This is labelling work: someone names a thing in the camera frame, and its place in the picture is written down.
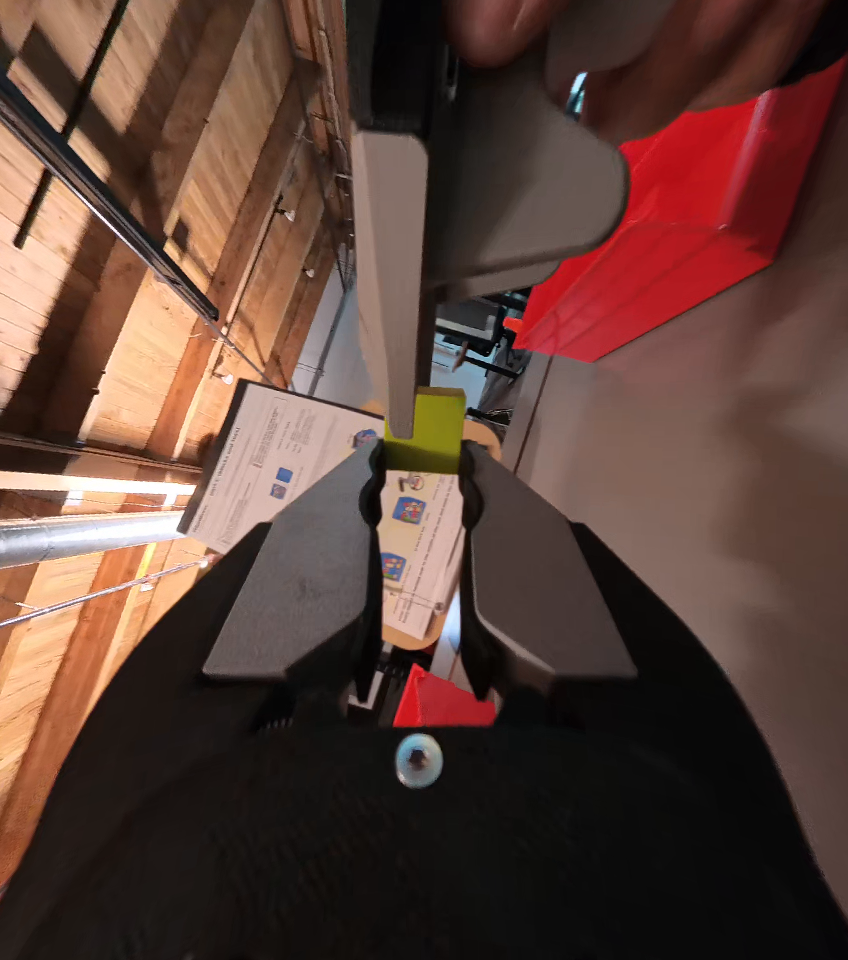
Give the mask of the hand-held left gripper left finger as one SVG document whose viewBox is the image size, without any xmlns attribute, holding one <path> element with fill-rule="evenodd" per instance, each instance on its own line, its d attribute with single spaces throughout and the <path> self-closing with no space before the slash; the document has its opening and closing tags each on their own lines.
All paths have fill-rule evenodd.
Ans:
<svg viewBox="0 0 848 960">
<path fill-rule="evenodd" d="M 217 682 L 370 695 L 381 655 L 385 444 L 368 442 L 274 519 L 202 668 Z"/>
</svg>

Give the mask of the person's right hand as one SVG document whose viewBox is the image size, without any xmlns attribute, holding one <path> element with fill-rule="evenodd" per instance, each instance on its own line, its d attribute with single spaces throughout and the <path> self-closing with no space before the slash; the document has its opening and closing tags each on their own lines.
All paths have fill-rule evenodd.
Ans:
<svg viewBox="0 0 848 960">
<path fill-rule="evenodd" d="M 454 1 L 447 39 L 467 64 L 497 68 L 538 41 L 562 1 Z M 646 50 L 589 71 L 578 125 L 619 146 L 650 137 L 686 112 L 750 101 L 772 88 L 811 36 L 825 1 L 678 1 Z"/>
</svg>

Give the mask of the white printed instruction sheet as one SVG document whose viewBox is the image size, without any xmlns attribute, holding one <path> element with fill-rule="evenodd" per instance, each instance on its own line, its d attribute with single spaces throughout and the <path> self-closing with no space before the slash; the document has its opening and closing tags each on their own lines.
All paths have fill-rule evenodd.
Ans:
<svg viewBox="0 0 848 960">
<path fill-rule="evenodd" d="M 275 517 L 362 447 L 385 437 L 379 414 L 242 380 L 178 531 L 218 554 Z M 378 524 L 382 624 L 420 649 L 439 632 L 464 548 L 457 476 L 386 467 Z"/>
</svg>

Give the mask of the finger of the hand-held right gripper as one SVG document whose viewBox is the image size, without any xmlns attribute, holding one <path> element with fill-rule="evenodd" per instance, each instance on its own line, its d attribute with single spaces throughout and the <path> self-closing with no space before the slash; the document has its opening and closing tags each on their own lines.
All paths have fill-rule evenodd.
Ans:
<svg viewBox="0 0 848 960">
<path fill-rule="evenodd" d="M 414 135 L 352 132 L 358 333 L 390 434 L 414 436 L 428 153 Z"/>
<path fill-rule="evenodd" d="M 551 102 L 541 63 L 460 66 L 429 162 L 424 289 L 438 303 L 543 282 L 613 234 L 630 194 L 621 150 Z"/>
</svg>

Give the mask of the small green wooden block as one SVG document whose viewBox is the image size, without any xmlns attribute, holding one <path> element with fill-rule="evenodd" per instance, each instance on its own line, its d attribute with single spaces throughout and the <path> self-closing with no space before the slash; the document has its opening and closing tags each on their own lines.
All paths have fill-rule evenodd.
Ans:
<svg viewBox="0 0 848 960">
<path fill-rule="evenodd" d="M 388 472 L 458 475 L 466 411 L 464 390 L 420 388 L 409 438 L 397 437 L 390 421 L 384 421 L 384 468 Z"/>
</svg>

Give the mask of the long ceiling light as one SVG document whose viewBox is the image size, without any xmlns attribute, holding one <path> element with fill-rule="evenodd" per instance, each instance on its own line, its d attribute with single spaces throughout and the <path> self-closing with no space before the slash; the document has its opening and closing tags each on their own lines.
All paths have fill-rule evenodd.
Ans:
<svg viewBox="0 0 848 960">
<path fill-rule="evenodd" d="M 21 471 L 0 471 L 0 491 L 22 494 L 83 493 L 144 495 L 148 497 L 190 497 L 195 484 L 140 479 L 76 476 Z"/>
</svg>

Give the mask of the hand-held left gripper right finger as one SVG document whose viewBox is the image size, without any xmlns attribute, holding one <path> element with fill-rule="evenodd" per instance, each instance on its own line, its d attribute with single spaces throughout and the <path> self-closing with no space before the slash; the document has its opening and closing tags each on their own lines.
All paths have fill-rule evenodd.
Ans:
<svg viewBox="0 0 848 960">
<path fill-rule="evenodd" d="M 461 447 L 458 481 L 458 655 L 475 696 L 636 679 L 570 521 L 476 442 Z"/>
</svg>

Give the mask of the black ceiling rail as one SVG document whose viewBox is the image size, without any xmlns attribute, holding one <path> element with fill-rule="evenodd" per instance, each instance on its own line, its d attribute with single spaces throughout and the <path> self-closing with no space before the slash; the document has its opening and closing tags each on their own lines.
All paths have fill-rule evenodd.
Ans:
<svg viewBox="0 0 848 960">
<path fill-rule="evenodd" d="M 218 308 L 1 70 L 0 125 L 206 324 L 218 321 Z"/>
</svg>

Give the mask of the background office furniture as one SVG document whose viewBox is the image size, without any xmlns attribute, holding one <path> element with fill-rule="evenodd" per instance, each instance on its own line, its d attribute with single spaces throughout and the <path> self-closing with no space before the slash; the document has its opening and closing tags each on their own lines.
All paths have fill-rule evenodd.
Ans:
<svg viewBox="0 0 848 960">
<path fill-rule="evenodd" d="M 529 288 L 437 306 L 430 385 L 464 391 L 471 419 L 507 426 L 531 354 L 516 346 Z"/>
</svg>

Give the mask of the silver metal duct pipe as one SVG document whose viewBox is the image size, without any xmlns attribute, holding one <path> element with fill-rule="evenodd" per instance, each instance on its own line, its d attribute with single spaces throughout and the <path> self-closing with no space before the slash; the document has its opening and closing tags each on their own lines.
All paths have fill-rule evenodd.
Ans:
<svg viewBox="0 0 848 960">
<path fill-rule="evenodd" d="M 184 519 L 184 510 L 0 519 L 0 570 L 176 540 Z"/>
</svg>

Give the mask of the red plastic bin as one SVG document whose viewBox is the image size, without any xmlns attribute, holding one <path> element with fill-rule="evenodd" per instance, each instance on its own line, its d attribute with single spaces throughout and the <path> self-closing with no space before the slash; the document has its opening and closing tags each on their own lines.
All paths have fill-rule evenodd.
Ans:
<svg viewBox="0 0 848 960">
<path fill-rule="evenodd" d="M 415 663 L 407 676 L 392 726 L 397 729 L 490 727 L 496 715 L 493 702 L 480 701 L 473 693 Z"/>
<path fill-rule="evenodd" d="M 847 65 L 623 144 L 622 221 L 532 289 L 515 347 L 593 362 L 770 266 Z"/>
</svg>

